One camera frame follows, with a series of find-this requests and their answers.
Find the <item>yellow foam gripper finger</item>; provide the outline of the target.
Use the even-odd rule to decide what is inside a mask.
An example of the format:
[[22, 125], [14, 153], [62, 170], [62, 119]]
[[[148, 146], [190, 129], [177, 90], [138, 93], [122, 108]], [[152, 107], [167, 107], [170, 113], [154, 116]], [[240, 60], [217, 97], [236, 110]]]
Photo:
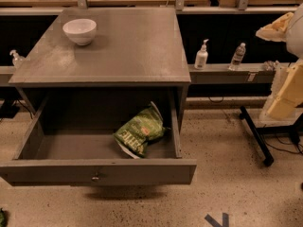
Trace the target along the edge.
[[295, 108], [303, 103], [303, 61], [293, 66], [281, 64], [271, 86], [271, 94], [265, 101], [259, 115], [261, 121], [284, 120], [289, 118]]
[[291, 27], [293, 17], [293, 12], [278, 17], [271, 24], [261, 27], [256, 36], [264, 41], [286, 43], [294, 35]]

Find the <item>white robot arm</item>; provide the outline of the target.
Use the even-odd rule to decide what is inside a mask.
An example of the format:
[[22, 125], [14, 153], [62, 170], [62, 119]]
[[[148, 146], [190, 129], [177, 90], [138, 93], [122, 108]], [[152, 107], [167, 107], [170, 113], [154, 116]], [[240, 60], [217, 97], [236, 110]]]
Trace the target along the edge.
[[290, 68], [276, 69], [271, 94], [259, 116], [262, 121], [284, 120], [303, 103], [303, 6], [261, 27], [256, 36], [265, 41], [284, 42], [287, 51], [298, 57]]

